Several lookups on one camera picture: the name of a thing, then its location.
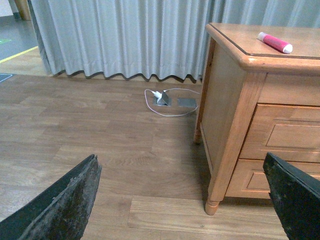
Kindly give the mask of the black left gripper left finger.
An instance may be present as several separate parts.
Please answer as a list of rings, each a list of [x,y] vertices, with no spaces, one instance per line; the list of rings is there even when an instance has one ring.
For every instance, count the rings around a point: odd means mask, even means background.
[[[102,166],[92,154],[0,223],[2,240],[79,240],[94,206]]]

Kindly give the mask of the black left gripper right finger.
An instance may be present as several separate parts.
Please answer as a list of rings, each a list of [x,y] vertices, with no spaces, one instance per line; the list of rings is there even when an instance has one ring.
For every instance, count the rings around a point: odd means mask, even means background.
[[[320,238],[320,181],[271,152],[263,170],[269,196],[290,240]]]

